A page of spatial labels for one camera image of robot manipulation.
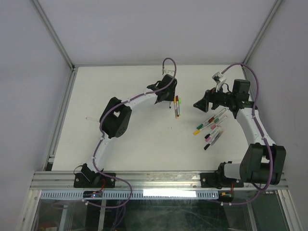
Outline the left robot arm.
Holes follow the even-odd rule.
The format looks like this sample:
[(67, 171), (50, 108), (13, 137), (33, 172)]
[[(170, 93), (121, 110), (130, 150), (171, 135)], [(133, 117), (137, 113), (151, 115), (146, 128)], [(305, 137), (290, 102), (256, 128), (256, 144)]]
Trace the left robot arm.
[(115, 141), (126, 132), (134, 112), (160, 102), (173, 102), (176, 85), (176, 78), (165, 74), (162, 80), (147, 86), (144, 92), (136, 96), (126, 100), (117, 97), (109, 100), (99, 119), (102, 136), (91, 158), (81, 165), (81, 171), (75, 174), (75, 188), (98, 188), (103, 185), (114, 187), (114, 184), (100, 172), (104, 170)]

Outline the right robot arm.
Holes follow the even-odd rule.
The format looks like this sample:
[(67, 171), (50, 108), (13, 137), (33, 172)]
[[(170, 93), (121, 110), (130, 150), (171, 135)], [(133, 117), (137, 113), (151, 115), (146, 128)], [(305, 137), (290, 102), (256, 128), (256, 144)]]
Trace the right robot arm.
[(266, 133), (264, 126), (258, 122), (258, 110), (249, 100), (250, 82), (236, 79), (232, 92), (212, 88), (207, 90), (202, 99), (193, 106), (203, 112), (215, 110), (219, 106), (228, 108), (241, 125), (248, 149), (239, 164), (221, 163), (215, 174), (216, 183), (227, 186), (232, 180), (239, 180), (254, 185), (279, 184), (286, 157), (286, 149), (278, 146)]

